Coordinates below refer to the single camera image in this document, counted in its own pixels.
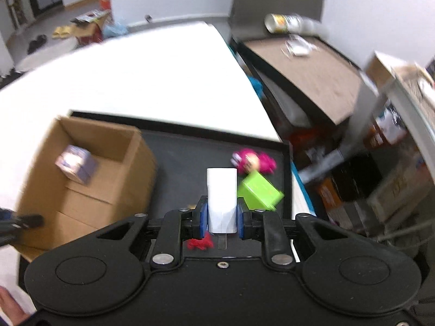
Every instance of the floor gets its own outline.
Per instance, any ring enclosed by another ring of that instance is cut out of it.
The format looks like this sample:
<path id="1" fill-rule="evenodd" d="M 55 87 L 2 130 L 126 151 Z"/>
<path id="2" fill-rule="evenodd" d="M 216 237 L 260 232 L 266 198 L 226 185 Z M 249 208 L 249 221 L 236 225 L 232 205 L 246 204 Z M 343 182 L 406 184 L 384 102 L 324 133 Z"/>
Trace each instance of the floor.
<path id="1" fill-rule="evenodd" d="M 43 48 L 55 45 L 59 40 L 52 39 L 51 35 L 56 27 L 67 25 L 74 17 L 96 8 L 99 8 L 98 2 L 93 2 L 69 11 L 66 11 L 63 6 L 60 6 L 38 17 L 35 23 L 25 29 L 21 34 L 14 36 L 8 43 L 9 53 L 15 65 L 27 56 L 27 48 L 29 47 L 30 41 L 34 40 L 38 35 L 45 34 L 47 36 L 47 43 Z"/>
<path id="2" fill-rule="evenodd" d="M 17 65 L 21 60 L 27 56 L 27 48 L 29 43 L 34 40 L 38 35 L 45 34 L 47 36 L 47 43 L 42 48 L 47 48 L 55 45 L 59 40 L 52 39 L 51 35 L 54 29 L 58 26 L 63 26 L 68 24 L 74 17 L 91 11 L 93 9 L 99 8 L 98 2 L 92 2 L 88 5 L 78 7 L 73 10 L 66 11 L 63 6 L 55 7 L 52 11 L 44 13 L 42 17 L 39 17 L 35 23 L 30 27 L 25 29 L 21 34 L 14 36 L 12 40 L 8 43 L 9 53 L 14 60 L 15 65 Z M 230 27 L 228 25 L 226 18 L 203 18 L 203 19 L 192 19 L 190 21 L 204 20 L 207 23 L 213 24 L 216 29 L 220 32 L 222 37 L 228 41 L 230 38 Z M 166 23 L 159 24 L 158 26 L 165 26 L 169 24 L 185 23 L 186 20 L 181 21 L 170 21 Z M 150 28 L 155 28 L 156 25 L 142 25 L 134 27 L 130 32 L 139 32 Z"/>

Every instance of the cardboard boxes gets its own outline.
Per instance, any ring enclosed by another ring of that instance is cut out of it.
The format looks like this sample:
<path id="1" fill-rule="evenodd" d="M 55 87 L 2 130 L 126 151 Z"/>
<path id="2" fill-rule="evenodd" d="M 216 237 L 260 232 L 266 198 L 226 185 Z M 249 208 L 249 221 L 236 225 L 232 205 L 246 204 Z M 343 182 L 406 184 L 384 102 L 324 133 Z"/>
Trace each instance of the cardboard boxes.
<path id="1" fill-rule="evenodd" d="M 55 164 L 68 145 L 87 149 L 97 161 L 86 186 L 69 180 Z M 80 118 L 55 120 L 17 208 L 18 215 L 41 214 L 45 225 L 23 232 L 15 248 L 32 261 L 46 250 L 145 212 L 155 175 L 154 155 L 137 128 Z"/>
<path id="2" fill-rule="evenodd" d="M 92 13 L 90 11 L 88 14 L 90 17 L 85 18 L 88 22 L 81 21 L 81 16 L 77 17 L 79 20 L 77 23 L 70 25 L 71 35 L 77 38 L 79 45 L 88 45 L 91 43 L 101 43 L 103 41 L 103 26 L 109 17 L 108 11 L 101 12 L 95 18 L 92 18 Z"/>

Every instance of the cardboard box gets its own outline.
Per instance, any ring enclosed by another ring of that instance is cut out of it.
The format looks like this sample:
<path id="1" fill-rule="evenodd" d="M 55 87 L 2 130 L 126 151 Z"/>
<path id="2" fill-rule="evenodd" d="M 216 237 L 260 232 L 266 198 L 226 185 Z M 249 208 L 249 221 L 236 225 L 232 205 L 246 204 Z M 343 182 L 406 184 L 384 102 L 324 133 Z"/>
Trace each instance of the cardboard box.
<path id="1" fill-rule="evenodd" d="M 424 77 L 434 87 L 434 80 L 429 73 L 417 63 L 409 63 L 394 56 L 375 52 L 365 69 L 366 75 L 381 88 L 394 78 L 414 75 Z"/>
<path id="2" fill-rule="evenodd" d="M 89 150 L 98 162 L 87 186 L 69 180 L 55 162 L 68 145 Z M 37 213 L 41 228 L 26 230 L 14 247 L 32 261 L 138 212 L 145 212 L 156 175 L 153 153 L 136 127 L 81 118 L 58 118 L 41 144 L 17 208 Z"/>
<path id="3" fill-rule="evenodd" d="M 77 38 L 79 45 L 101 43 L 103 41 L 103 26 L 108 16 L 108 14 L 104 15 L 96 21 L 83 23 L 82 25 L 72 24 L 71 35 Z"/>
<path id="4" fill-rule="evenodd" d="M 397 163 L 367 199 L 378 220 L 386 222 L 397 210 L 425 198 L 433 187 L 429 169 L 418 150 Z"/>

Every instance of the screw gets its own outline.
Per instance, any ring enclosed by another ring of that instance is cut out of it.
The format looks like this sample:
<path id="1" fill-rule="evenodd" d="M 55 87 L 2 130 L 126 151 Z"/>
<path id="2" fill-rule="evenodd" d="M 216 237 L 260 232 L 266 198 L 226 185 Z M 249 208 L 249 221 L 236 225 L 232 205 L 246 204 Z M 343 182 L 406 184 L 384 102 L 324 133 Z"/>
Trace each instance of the screw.
<path id="1" fill-rule="evenodd" d="M 230 267 L 230 264 L 228 262 L 225 262 L 225 261 L 220 261 L 217 263 L 217 266 L 219 268 L 228 268 L 228 267 Z"/>
<path id="2" fill-rule="evenodd" d="M 285 266 L 285 265 L 290 265 L 293 262 L 293 257 L 287 254 L 277 254 L 272 256 L 271 260 L 276 265 Z"/>
<path id="3" fill-rule="evenodd" d="M 153 262 L 158 265 L 169 265 L 173 261 L 173 256 L 169 254 L 157 254 L 153 256 Z"/>

